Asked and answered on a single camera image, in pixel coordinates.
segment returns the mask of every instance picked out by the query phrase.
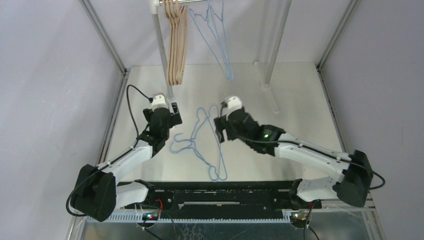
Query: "blue wire hanger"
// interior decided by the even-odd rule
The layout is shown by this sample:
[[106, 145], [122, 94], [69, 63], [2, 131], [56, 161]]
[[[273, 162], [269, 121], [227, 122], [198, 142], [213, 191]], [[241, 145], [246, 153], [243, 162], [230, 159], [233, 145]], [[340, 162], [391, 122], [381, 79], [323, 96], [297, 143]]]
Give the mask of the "blue wire hanger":
[[[215, 57], [216, 61], [218, 62], [219, 67], [222, 70], [222, 73], [224, 73], [224, 75], [225, 75], [225, 78], [230, 80], [231, 82], [233, 82], [234, 81], [234, 74], [233, 74], [233, 69], [231, 67], [230, 51], [229, 51], [229, 48], [228, 48], [228, 39], [227, 39], [227, 34], [226, 34], [226, 31], [225, 31], [225, 26], [224, 26], [224, 0], [222, 0], [221, 17], [219, 17], [215, 13], [214, 8], [212, 7], [210, 0], [207, 0], [206, 16], [203, 16], [202, 14], [195, 13], [193, 11], [193, 9], [191, 9], [191, 8], [188, 11], [190, 12], [190, 17], [191, 17], [191, 19], [193, 19], [193, 22], [196, 25], [197, 30], [199, 31], [201, 37], [203, 38], [204, 42], [207, 44], [207, 46], [209, 47], [213, 56]], [[224, 64], [225, 70], [224, 70], [222, 64], [220, 63], [220, 61], [218, 60], [218, 57], [215, 54], [214, 50], [212, 50], [211, 45], [208, 43], [208, 41], [206, 40], [202, 31], [200, 30], [200, 27], [199, 27], [198, 23], [196, 22], [197, 16], [200, 16], [202, 18], [202, 20], [207, 23], [208, 28], [210, 29], [213, 37], [215, 38], [215, 41], [218, 44], [219, 51], [221, 53], [222, 63]], [[221, 22], [224, 40], [225, 40], [225, 49], [223, 47], [223, 44], [221, 43], [221, 39], [220, 39], [218, 30], [217, 30], [217, 26], [215, 24], [215, 17], [214, 16]]]
[[[197, 112], [196, 112], [197, 121], [194, 124], [194, 128], [193, 128], [193, 131], [191, 132], [190, 139], [180, 139], [180, 140], [178, 140], [177, 137], [182, 135], [182, 133], [176, 134], [173, 137], [174, 142], [171, 144], [171, 146], [169, 146], [169, 151], [172, 154], [176, 155], [176, 154], [181, 153], [184, 150], [189, 150], [189, 149], [193, 150], [196, 157], [199, 158], [202, 162], [204, 162], [208, 166], [208, 173], [209, 173], [210, 180], [213, 181], [213, 182], [216, 182], [216, 181], [220, 181], [220, 180], [225, 181], [227, 179], [228, 175], [227, 175], [227, 169], [226, 169], [225, 162], [224, 162], [223, 153], [222, 153], [222, 150], [221, 150], [221, 144], [218, 140], [218, 137], [216, 136], [216, 134], [214, 132], [214, 127], [211, 123], [211, 112], [212, 112], [213, 108], [216, 108], [216, 116], [219, 116], [219, 109], [218, 109], [217, 105], [210, 106], [208, 113], [206, 112], [206, 110], [203, 107], [199, 107], [197, 109]], [[200, 113], [204, 113], [204, 115], [206, 116], [206, 118], [203, 121], [201, 121], [200, 118], [199, 118]], [[210, 129], [213, 132], [213, 136], [215, 137], [215, 141], [216, 141], [216, 144], [218, 146], [218, 150], [219, 150], [218, 168], [216, 168], [215, 166], [213, 166], [212, 164], [207, 162], [205, 160], [205, 158], [202, 156], [202, 154], [197, 150], [197, 147], [196, 147], [196, 140], [197, 140], [198, 132], [205, 125], [206, 122], [209, 123]], [[183, 148], [178, 149], [178, 150], [173, 150], [174, 143], [188, 143], [188, 146], [183, 147]], [[223, 166], [225, 177], [221, 177], [221, 163], [222, 163], [222, 166]]]

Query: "metal pole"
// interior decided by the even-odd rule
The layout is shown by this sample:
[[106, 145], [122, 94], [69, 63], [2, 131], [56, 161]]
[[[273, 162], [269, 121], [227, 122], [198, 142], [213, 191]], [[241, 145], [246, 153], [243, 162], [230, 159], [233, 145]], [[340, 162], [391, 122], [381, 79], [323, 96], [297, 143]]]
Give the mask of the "metal pole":
[[158, 14], [152, 14], [153, 16], [153, 23], [154, 23], [154, 32], [156, 33], [156, 40], [157, 45], [159, 46], [159, 53], [160, 53], [160, 60], [162, 60], [162, 68], [163, 68], [163, 74], [165, 76], [165, 83], [167, 88], [167, 97], [169, 99], [174, 98], [174, 91], [172, 89], [172, 86], [168, 84], [167, 81], [167, 54], [165, 52], [165, 46], [164, 46], [164, 40], [162, 38], [162, 31], [161, 31], [161, 24], [159, 23], [159, 16]]
[[287, 16], [289, 15], [290, 5], [292, 0], [286, 0], [284, 10], [281, 17], [281, 22], [279, 23], [279, 30], [277, 33], [277, 39], [275, 40], [274, 50], [272, 51], [271, 61], [269, 62], [268, 72], [265, 77], [265, 84], [270, 84], [271, 76], [273, 75], [274, 65], [276, 64], [278, 51], [280, 49], [281, 39], [283, 38], [284, 27], [286, 26]]
[[95, 30], [100, 35], [100, 38], [103, 41], [104, 45], [106, 46], [107, 50], [112, 55], [113, 60], [115, 60], [115, 63], [118, 66], [119, 70], [121, 71], [121, 73], [125, 73], [126, 69], [118, 54], [118, 51], [116, 50], [114, 44], [112, 43], [111, 38], [109, 37], [108, 33], [105, 30], [105, 27], [100, 21], [99, 16], [94, 10], [92, 3], [90, 2], [90, 0], [79, 0], [79, 2], [81, 3], [82, 7], [87, 13], [88, 18], [90, 18]]
[[349, 5], [346, 8], [346, 11], [344, 11], [344, 15], [340, 20], [340, 23], [338, 24], [337, 28], [334, 31], [334, 34], [330, 40], [330, 42], [327, 45], [327, 48], [324, 51], [324, 54], [321, 57], [321, 60], [319, 60], [319, 63], [317, 65], [318, 71], [321, 71], [323, 69], [324, 64], [326, 63], [331, 51], [333, 50], [334, 46], [336, 45], [337, 40], [340, 37], [340, 34], [342, 33], [343, 29], [345, 29], [346, 24], [348, 23], [349, 19], [352, 16], [352, 13], [354, 10], [358, 7], [361, 0], [351, 0], [349, 2]]
[[[192, 2], [203, 2], [206, 0], [178, 0], [179, 4], [188, 4], [188, 3], [192, 3]], [[159, 5], [163, 5], [164, 1], [159, 1]]]

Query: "table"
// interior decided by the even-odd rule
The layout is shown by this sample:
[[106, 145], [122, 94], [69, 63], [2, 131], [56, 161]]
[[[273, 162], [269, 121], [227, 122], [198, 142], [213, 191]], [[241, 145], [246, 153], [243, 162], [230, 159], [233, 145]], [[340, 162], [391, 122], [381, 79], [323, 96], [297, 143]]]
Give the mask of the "table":
[[[233, 64], [232, 67], [235, 78], [233, 83], [225, 79], [218, 64], [185, 66], [182, 85], [173, 87], [183, 123], [170, 130], [169, 140], [156, 156], [136, 167], [124, 181], [210, 181], [208, 167], [192, 150], [174, 155], [170, 153], [169, 147], [175, 134], [182, 133], [183, 138], [190, 137], [197, 121], [196, 113], [199, 107], [208, 110], [211, 105], [219, 106], [224, 98], [231, 95], [241, 98], [245, 110], [259, 124], [275, 125], [303, 140], [341, 151], [327, 100], [312, 62], [276, 63], [270, 84], [280, 114], [272, 112], [265, 96], [266, 92], [260, 88], [260, 73], [253, 64]], [[166, 92], [162, 66], [132, 67], [127, 84], [137, 86], [148, 96]], [[113, 160], [126, 151], [134, 144], [136, 137], [126, 96], [123, 97], [107, 155], [108, 160]], [[147, 124], [143, 109], [150, 108], [150, 104], [134, 89], [130, 89], [129, 98], [138, 128], [142, 131]], [[216, 116], [214, 111], [211, 120]], [[196, 144], [204, 158], [210, 164], [218, 166], [219, 152], [210, 126], [205, 125], [199, 131]], [[226, 141], [221, 146], [228, 176], [226, 181], [325, 177], [318, 170], [300, 163], [256, 153], [239, 140]]]

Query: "wooden hanger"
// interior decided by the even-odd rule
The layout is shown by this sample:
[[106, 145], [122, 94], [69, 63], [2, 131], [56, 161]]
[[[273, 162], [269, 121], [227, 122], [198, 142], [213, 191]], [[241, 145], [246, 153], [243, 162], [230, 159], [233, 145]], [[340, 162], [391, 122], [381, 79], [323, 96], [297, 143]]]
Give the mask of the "wooden hanger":
[[166, 69], [170, 86], [183, 83], [188, 45], [187, 6], [179, 6], [178, 0], [163, 0], [163, 11], [169, 21], [169, 55]]

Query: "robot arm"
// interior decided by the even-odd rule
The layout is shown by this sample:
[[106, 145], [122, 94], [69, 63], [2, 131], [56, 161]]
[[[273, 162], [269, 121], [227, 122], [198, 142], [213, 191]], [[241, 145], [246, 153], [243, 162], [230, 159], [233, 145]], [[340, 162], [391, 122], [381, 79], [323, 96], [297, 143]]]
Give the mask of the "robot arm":
[[237, 96], [228, 97], [223, 103], [226, 115], [214, 119], [216, 134], [224, 142], [240, 139], [254, 151], [278, 158], [286, 158], [316, 168], [328, 177], [306, 180], [297, 179], [291, 188], [295, 197], [305, 202], [318, 199], [340, 199], [363, 207], [373, 178], [373, 170], [365, 153], [356, 150], [353, 155], [320, 147], [273, 125], [259, 125], [245, 112]]
[[137, 136], [136, 144], [117, 159], [82, 167], [70, 195], [70, 205], [102, 222], [115, 209], [144, 202], [152, 187], [147, 182], [137, 180], [117, 185], [136, 166], [156, 155], [168, 140], [170, 128], [182, 123], [176, 103], [172, 103], [172, 110], [173, 113], [163, 94], [153, 96], [151, 109], [143, 110], [149, 130], [145, 129]]

